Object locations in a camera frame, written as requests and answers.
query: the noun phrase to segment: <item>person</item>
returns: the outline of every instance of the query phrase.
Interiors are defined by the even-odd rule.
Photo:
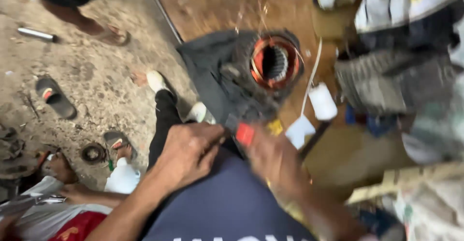
[[[157,117],[147,173],[86,241],[316,240],[279,207],[266,183],[296,202],[324,240],[376,240],[343,205],[308,184],[285,136],[251,125],[245,161],[223,147],[221,125],[182,123],[160,73],[149,72],[147,80]]]
[[[49,167],[56,176],[45,176],[22,195],[60,192],[66,197],[66,203],[33,206],[23,213],[0,217],[0,241],[12,240],[12,237],[54,240],[73,227],[78,229],[76,234],[85,234],[83,230],[88,234],[136,187],[140,174],[129,164],[131,153],[130,145],[117,150],[117,167],[108,178],[105,191],[90,190],[79,184],[66,157],[62,153],[53,155]]]
[[[73,24],[78,30],[109,45],[121,46],[128,41],[127,31],[120,30],[112,24],[100,24],[85,17],[78,7],[90,0],[40,0],[43,7],[58,19]]]

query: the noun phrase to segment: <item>white sneaker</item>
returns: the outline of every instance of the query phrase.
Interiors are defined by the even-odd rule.
[[[208,111],[203,102],[197,102],[194,104],[194,106],[188,113],[186,120],[194,120],[198,123],[205,121],[209,124],[216,124],[216,120]]]
[[[163,76],[157,71],[149,71],[147,72],[147,81],[150,88],[155,92],[159,92],[160,90],[168,90],[171,91],[167,86],[166,82],[164,81]]]

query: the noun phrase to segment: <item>wooden board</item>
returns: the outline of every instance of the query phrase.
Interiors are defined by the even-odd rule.
[[[293,32],[301,44],[305,72],[278,117],[284,128],[299,117],[319,45],[319,38],[313,28],[311,12],[315,8],[312,0],[161,0],[161,3],[184,41],[225,29],[264,31],[286,28]],[[332,95],[337,92],[333,72],[335,50],[336,42],[323,42],[314,80],[315,84],[326,83]],[[313,125],[319,124],[309,100],[304,113]],[[339,107],[339,115],[333,125],[342,124],[344,108]]]

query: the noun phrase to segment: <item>dirty shirt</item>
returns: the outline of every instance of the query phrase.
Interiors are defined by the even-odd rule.
[[[247,163],[221,149],[209,177],[181,191],[143,241],[315,241]]]

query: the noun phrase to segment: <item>metal rod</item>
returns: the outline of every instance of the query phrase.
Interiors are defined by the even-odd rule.
[[[45,42],[50,42],[50,43],[54,43],[58,39],[58,37],[54,34],[48,34],[48,33],[38,31],[38,30],[32,30],[32,29],[24,28],[24,27],[18,28],[18,32],[22,35],[39,38]]]

